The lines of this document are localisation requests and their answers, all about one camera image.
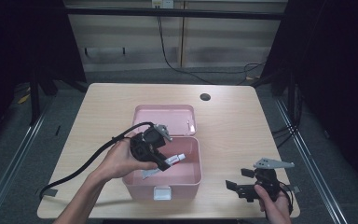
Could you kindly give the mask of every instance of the wrist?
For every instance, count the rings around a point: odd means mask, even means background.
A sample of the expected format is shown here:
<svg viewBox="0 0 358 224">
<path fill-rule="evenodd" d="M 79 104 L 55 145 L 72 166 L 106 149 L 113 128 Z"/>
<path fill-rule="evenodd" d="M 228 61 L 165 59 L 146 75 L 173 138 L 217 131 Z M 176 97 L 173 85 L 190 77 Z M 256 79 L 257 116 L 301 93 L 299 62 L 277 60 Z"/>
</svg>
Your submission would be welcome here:
<svg viewBox="0 0 358 224">
<path fill-rule="evenodd" d="M 103 186 L 104 184 L 106 184 L 106 182 L 108 182 L 110 180 L 110 179 L 104 177 L 103 173 L 99 172 L 98 169 L 96 169 L 95 171 L 91 172 L 88 175 L 87 179 L 89 181 L 91 181 L 96 186 Z"/>
<path fill-rule="evenodd" d="M 92 172 L 96 178 L 99 178 L 104 184 L 111 179 L 119 178 L 119 173 L 116 171 L 116 167 L 107 166 L 101 163 L 97 169 Z"/>
</svg>

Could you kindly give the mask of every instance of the power outlet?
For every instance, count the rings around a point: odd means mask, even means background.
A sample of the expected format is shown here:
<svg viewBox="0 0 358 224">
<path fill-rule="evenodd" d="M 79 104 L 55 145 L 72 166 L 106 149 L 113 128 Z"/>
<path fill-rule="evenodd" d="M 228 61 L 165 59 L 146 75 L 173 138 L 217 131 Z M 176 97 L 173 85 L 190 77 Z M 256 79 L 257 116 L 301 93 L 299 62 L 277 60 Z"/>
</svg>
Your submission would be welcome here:
<svg viewBox="0 0 358 224">
<path fill-rule="evenodd" d="M 173 8 L 173 0 L 152 0 L 152 8 Z"/>
<path fill-rule="evenodd" d="M 163 0 L 162 7 L 163 8 L 173 8 L 173 0 Z"/>
<path fill-rule="evenodd" d="M 152 8 L 162 8 L 162 0 L 152 0 Z"/>
</svg>

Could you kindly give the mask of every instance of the box latch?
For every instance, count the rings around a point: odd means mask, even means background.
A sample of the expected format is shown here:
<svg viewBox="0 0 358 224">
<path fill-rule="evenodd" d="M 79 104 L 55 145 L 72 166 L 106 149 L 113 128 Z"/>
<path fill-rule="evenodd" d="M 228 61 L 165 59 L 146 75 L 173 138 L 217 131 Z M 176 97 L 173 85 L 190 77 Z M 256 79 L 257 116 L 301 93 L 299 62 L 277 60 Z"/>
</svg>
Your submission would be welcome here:
<svg viewBox="0 0 358 224">
<path fill-rule="evenodd" d="M 172 191 L 170 186 L 155 186 L 154 187 L 154 200 L 170 200 L 172 198 Z"/>
</svg>

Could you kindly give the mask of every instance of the black wire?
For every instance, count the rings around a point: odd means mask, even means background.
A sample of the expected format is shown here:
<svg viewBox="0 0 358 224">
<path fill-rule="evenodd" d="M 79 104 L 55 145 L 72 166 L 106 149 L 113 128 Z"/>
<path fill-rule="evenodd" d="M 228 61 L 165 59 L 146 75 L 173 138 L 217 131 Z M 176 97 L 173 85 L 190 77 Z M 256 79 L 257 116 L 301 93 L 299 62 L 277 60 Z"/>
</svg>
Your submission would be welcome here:
<svg viewBox="0 0 358 224">
<path fill-rule="evenodd" d="M 258 79 L 256 82 L 252 83 L 250 86 L 253 88 L 257 88 L 261 85 L 264 85 L 265 83 L 269 83 L 273 78 L 283 73 L 284 69 L 277 69 L 276 71 L 269 74 L 269 76 L 263 76 L 260 79 Z"/>
<path fill-rule="evenodd" d="M 284 190 L 283 188 L 280 187 L 281 191 L 283 192 L 284 196 L 286 196 L 287 201 L 289 202 L 289 215 L 291 215 L 293 212 L 293 202 L 294 202 L 295 197 L 293 196 L 293 192 L 290 190 L 289 186 L 285 185 L 281 181 L 280 181 L 280 183 L 283 184 L 290 192 L 291 197 L 289 197 L 289 194 L 286 192 L 286 190 Z"/>
<path fill-rule="evenodd" d="M 129 132 L 131 132 L 132 130 L 138 128 L 138 127 L 141 127 L 141 126 L 144 126 L 144 125 L 150 125 L 150 126 L 153 126 L 154 123 L 152 122 L 142 122 L 142 123 L 139 123 L 139 124 L 136 124 L 132 127 L 130 127 L 128 130 L 126 130 L 124 133 L 121 133 L 119 136 L 117 137 L 113 137 L 112 140 L 110 140 L 109 142 L 105 143 L 103 146 L 101 146 L 90 158 L 88 161 L 86 161 L 79 169 L 77 169 L 75 172 L 73 172 L 72 174 L 68 175 L 67 177 L 64 177 L 62 179 L 59 179 L 51 184 L 48 184 L 46 186 L 44 186 L 40 192 L 39 192 L 39 199 L 42 200 L 43 198 L 43 193 L 47 190 L 47 189 L 51 189 L 57 185 L 60 185 L 62 183 L 65 183 L 73 178 L 75 178 L 76 176 L 80 175 L 84 170 L 87 169 L 87 167 L 90 166 L 90 164 L 95 161 L 95 159 L 97 159 L 97 157 L 99 155 L 101 155 L 101 153 L 106 150 L 108 147 L 114 145 L 116 142 L 122 140 L 125 138 L 125 135 Z"/>
<path fill-rule="evenodd" d="M 240 71 L 240 72 L 217 72 L 217 71 L 211 71 L 211 72 L 187 72 L 187 71 L 184 71 L 184 70 L 179 70 L 179 69 L 176 69 L 176 68 L 173 68 L 171 66 L 171 64 L 168 62 L 167 60 L 167 55 L 165 53 L 165 45 L 164 45 L 164 38 L 163 38 L 163 34 L 162 34 L 162 23 L 161 23 L 161 17 L 157 17 L 158 19 L 158 31 L 159 31 L 159 38 L 160 38 L 160 41 L 161 41 L 161 48 L 162 48 L 162 54 L 164 56 L 164 60 L 165 60 L 165 63 L 173 70 L 173 71 L 176 71 L 176 72 L 179 72 L 179 73 L 182 73 L 182 74 L 187 74 L 187 75 L 191 75 L 192 77 L 195 77 L 205 83 L 208 83 L 208 84 L 211 84 L 211 85 L 216 85 L 215 83 L 212 83 L 211 81 L 208 81 L 206 79 L 203 79 L 195 74 L 202 74 L 202 73 L 215 73 L 215 74 L 241 74 L 241 73 L 244 73 L 245 74 L 245 79 L 243 81 L 241 81 L 240 83 L 236 84 L 237 86 L 239 86 L 241 83 L 243 83 L 245 80 L 246 80 L 246 77 L 247 77 L 247 72 L 250 72 L 254 69 L 256 69 L 258 66 L 262 65 L 262 64 L 265 64 L 266 62 L 263 62 L 263 63 L 248 63 L 244 66 L 243 68 L 243 71 Z M 249 69 L 249 70 L 246 70 L 246 67 L 249 66 L 249 65 L 256 65 L 255 67 Z"/>
<path fill-rule="evenodd" d="M 275 135 L 277 133 L 281 133 L 281 132 L 288 132 L 290 133 L 290 135 L 285 138 L 279 145 L 277 145 L 277 148 L 281 147 L 284 143 L 286 143 L 296 132 L 298 132 L 298 127 L 300 125 L 300 121 L 301 121 L 301 115 L 302 115 L 302 105 L 303 105 L 303 97 L 301 95 L 301 92 L 299 89 L 297 89 L 297 111 L 296 111 L 296 118 L 295 121 L 292 125 L 287 126 L 287 127 L 283 127 L 278 131 L 274 131 L 271 132 L 272 135 Z M 285 135 L 287 135 L 288 133 L 279 135 L 279 136 L 275 136 L 274 139 L 283 137 Z"/>
</svg>

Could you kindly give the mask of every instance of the person's right hand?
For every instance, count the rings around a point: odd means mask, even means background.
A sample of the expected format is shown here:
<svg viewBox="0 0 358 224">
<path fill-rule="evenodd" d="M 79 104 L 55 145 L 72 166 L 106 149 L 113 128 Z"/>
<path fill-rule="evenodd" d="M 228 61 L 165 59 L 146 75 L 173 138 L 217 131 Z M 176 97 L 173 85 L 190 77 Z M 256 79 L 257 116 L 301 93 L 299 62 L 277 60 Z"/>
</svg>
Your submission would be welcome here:
<svg viewBox="0 0 358 224">
<path fill-rule="evenodd" d="M 112 178 L 120 178 L 134 170 L 152 170 L 158 166 L 152 161 L 137 161 L 130 151 L 130 138 L 135 133 L 129 133 L 127 138 L 118 141 L 109 149 L 103 162 L 94 171 L 105 182 Z"/>
<path fill-rule="evenodd" d="M 255 192 L 260 196 L 260 211 L 266 212 L 271 224 L 291 224 L 289 215 L 289 202 L 283 192 L 278 194 L 278 199 L 273 202 L 266 190 L 260 185 L 255 185 Z"/>
</svg>

